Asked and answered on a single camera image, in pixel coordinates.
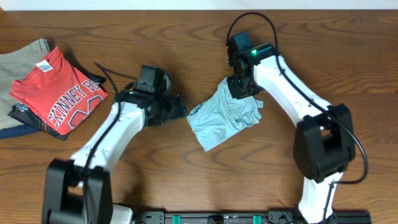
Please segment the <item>tag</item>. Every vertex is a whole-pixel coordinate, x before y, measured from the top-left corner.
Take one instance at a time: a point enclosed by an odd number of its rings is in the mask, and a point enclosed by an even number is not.
[[[17,103],[15,105],[15,107],[17,108],[17,110],[21,111],[21,112],[25,112],[29,109],[29,107],[21,102]]]
[[[37,63],[36,66],[43,72],[48,72],[51,69],[53,69],[53,67],[48,63],[47,60],[43,60],[43,61]]]

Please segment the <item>wooden table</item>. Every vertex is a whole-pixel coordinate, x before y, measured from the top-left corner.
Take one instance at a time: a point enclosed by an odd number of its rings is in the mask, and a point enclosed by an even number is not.
[[[0,52],[46,38],[72,64],[101,74],[94,62],[125,73],[118,87],[138,77],[141,65],[168,70],[187,109],[210,98],[233,70],[225,38],[239,11],[6,12]],[[398,222],[397,11],[264,11],[279,32],[280,51],[293,71],[322,98],[351,110],[354,130],[369,157],[359,185],[338,186],[336,209],[368,209],[374,223]],[[257,42],[273,42],[270,27],[247,17]],[[67,141],[45,133],[0,141],[0,222],[40,221],[45,170],[68,159],[108,116],[114,91]],[[186,119],[145,127],[127,146],[112,174],[114,202],[168,211],[263,211],[293,208],[303,176],[292,157],[295,128],[267,93],[260,124],[204,152]],[[344,174],[358,178],[362,158]]]

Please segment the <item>clothing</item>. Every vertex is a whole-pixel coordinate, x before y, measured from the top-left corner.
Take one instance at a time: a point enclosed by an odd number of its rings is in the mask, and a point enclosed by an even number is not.
[[[51,128],[66,135],[107,96],[95,82],[64,59],[58,47],[47,54],[51,70],[39,67],[23,80],[14,80],[10,95],[27,105]]]
[[[34,114],[28,106],[23,103],[17,103],[12,106],[12,110],[8,113],[8,116],[24,123],[30,127],[48,133],[57,139],[66,140],[68,138],[68,134],[61,135],[56,130],[48,126],[48,124],[44,123],[36,114]]]
[[[262,107],[263,102],[253,96],[232,98],[225,78],[216,93],[194,107],[187,119],[199,143],[209,151],[240,130],[257,124],[261,119],[258,108]]]
[[[0,139],[14,138],[19,136],[24,136],[26,134],[36,133],[39,130],[32,128],[28,125],[18,125],[12,128],[4,128],[0,130]]]
[[[12,106],[18,103],[9,95],[11,83],[23,79],[49,53],[45,39],[23,47],[9,54],[0,55],[0,129],[22,125],[21,122],[7,116]]]

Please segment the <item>crumpled fabric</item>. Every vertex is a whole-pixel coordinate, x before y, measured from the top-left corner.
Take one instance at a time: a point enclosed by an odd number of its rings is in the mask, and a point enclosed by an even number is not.
[[[258,108],[263,106],[263,102],[255,100],[253,96],[241,100],[232,98],[225,78],[218,85],[216,93],[194,107],[187,119],[207,152],[240,130],[257,124],[261,119]]]

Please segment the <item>red t-shirt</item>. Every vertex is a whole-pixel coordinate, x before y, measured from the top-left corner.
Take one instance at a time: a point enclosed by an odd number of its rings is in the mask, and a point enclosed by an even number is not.
[[[53,69],[43,72],[33,68],[25,79],[14,80],[10,95],[64,135],[77,127],[108,93],[71,66],[58,47],[43,60]]]

